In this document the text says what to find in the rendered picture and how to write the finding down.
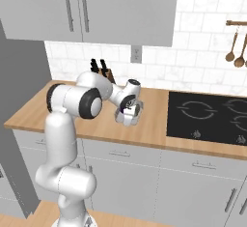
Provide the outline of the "grey fridge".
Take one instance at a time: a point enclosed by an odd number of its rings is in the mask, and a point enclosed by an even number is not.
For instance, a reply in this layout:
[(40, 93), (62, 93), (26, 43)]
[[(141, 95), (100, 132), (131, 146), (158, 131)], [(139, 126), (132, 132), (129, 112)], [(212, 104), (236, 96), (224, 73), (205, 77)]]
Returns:
[(43, 42), (9, 40), (0, 21), (0, 213), (27, 218), (40, 203), (4, 123), (51, 80)]

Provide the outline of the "black hob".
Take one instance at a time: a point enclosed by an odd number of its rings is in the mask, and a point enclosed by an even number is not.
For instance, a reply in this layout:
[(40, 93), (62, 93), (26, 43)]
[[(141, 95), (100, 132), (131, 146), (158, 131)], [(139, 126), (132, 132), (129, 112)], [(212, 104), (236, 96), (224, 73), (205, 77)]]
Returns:
[(170, 92), (166, 134), (247, 147), (247, 98)]

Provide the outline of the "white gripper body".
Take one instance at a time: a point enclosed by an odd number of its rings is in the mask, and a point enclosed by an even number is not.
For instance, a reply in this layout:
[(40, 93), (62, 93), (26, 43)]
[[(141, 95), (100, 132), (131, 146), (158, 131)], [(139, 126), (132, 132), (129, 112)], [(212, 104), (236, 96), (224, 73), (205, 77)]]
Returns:
[(122, 123), (125, 127), (136, 126), (144, 108), (144, 103), (137, 100), (132, 106), (115, 112), (115, 121)]

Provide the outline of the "wooden knife block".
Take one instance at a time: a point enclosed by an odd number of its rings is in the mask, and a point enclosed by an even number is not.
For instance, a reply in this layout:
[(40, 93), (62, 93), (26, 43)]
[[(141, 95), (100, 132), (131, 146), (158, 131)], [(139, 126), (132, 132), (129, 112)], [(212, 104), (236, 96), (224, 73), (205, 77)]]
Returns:
[[(103, 75), (103, 73), (102, 73), (102, 68), (99, 68), (98, 74)], [(108, 80), (109, 80), (111, 83), (116, 84), (115, 79), (114, 79), (114, 76), (113, 76), (113, 74), (112, 74), (112, 72), (111, 72), (110, 69), (108, 69), (108, 71), (107, 71), (105, 74), (106, 74), (106, 77), (108, 78)]]

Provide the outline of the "grey drawer front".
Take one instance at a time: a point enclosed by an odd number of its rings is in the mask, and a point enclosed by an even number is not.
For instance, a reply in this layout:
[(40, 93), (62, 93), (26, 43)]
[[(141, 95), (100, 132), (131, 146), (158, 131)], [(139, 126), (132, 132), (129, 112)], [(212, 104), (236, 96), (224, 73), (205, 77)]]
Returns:
[[(210, 170), (194, 167), (192, 166), (193, 162), (201, 164), (210, 163), (215, 165), (217, 169)], [(160, 167), (174, 171), (197, 173), (241, 181), (247, 177), (247, 162), (244, 160), (217, 156), (203, 156), (167, 150), (162, 151)]]
[[(63, 151), (74, 141), (76, 141), (77, 151), (80, 155), (82, 154), (82, 141), (80, 138), (77, 139), (66, 138), (64, 135), (62, 135), (62, 136), (55, 136), (54, 138), (50, 139), (50, 138), (46, 138), (44, 133), (21, 130), (21, 129), (14, 129), (13, 133), (16, 142), (20, 147), (39, 149), (39, 150), (45, 150), (46, 148), (54, 148), (56, 151)], [(46, 145), (36, 144), (35, 141), (38, 139), (44, 139)]]
[[(84, 156), (85, 158), (101, 158), (153, 167), (159, 165), (160, 151), (157, 149), (90, 139), (81, 139), (81, 141), (81, 156)], [(127, 152), (130, 154), (130, 157), (112, 156), (109, 155), (110, 151)]]

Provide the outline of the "wooden wall rail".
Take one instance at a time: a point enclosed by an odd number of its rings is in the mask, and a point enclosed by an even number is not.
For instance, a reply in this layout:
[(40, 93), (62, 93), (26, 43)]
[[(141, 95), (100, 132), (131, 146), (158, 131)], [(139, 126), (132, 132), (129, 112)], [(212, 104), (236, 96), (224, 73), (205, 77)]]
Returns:
[(247, 21), (233, 21), (233, 20), (227, 20), (226, 21), (227, 26), (247, 26)]

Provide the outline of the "wooden spoon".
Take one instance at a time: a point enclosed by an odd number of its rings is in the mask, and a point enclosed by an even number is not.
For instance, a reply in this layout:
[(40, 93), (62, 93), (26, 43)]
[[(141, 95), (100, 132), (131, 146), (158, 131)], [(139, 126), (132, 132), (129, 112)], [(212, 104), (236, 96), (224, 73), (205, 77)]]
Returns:
[(244, 54), (246, 45), (247, 45), (247, 34), (245, 35), (245, 40), (244, 40), (241, 54), (237, 59), (234, 60), (234, 63), (233, 63), (237, 68), (241, 68), (244, 65), (243, 54)]
[(235, 42), (236, 42), (236, 39), (237, 39), (237, 35), (238, 35), (238, 32), (235, 32), (234, 37), (233, 37), (233, 44), (232, 44), (231, 51), (225, 57), (225, 59), (228, 62), (230, 62), (230, 61), (232, 61), (234, 59), (233, 49), (234, 49), (234, 45), (235, 45)]

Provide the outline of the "grey wall socket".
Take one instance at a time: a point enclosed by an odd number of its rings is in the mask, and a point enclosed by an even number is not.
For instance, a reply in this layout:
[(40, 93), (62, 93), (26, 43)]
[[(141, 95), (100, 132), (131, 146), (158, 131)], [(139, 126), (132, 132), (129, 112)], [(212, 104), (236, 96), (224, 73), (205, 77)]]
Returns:
[(141, 45), (133, 45), (131, 47), (131, 57), (130, 57), (131, 63), (142, 63), (142, 46)]

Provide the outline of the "grey upper cupboard door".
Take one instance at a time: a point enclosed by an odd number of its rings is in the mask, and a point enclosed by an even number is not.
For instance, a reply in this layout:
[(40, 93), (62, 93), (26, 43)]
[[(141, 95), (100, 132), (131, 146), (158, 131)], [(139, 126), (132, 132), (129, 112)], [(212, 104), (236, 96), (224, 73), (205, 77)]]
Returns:
[(168, 46), (173, 42), (177, 0), (87, 0), (85, 43)]
[(73, 32), (66, 0), (0, 0), (0, 19), (8, 39), (80, 43), (78, 0), (70, 0), (70, 6)]

